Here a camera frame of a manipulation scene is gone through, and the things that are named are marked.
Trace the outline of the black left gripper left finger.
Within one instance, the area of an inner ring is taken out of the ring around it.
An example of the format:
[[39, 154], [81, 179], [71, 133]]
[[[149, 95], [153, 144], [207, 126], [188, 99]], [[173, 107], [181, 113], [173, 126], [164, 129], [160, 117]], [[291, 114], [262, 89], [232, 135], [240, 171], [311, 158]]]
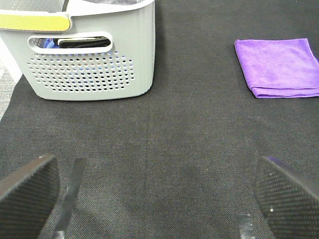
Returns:
[[52, 155], [41, 156], [0, 181], [0, 237], [36, 239], [59, 195]]

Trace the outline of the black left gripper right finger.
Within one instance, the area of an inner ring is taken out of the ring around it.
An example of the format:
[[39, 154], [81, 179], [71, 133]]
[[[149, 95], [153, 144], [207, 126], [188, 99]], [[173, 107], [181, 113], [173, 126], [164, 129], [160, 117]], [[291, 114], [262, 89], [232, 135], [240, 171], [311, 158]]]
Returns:
[[259, 160], [254, 194], [277, 239], [319, 237], [319, 185], [273, 157]]

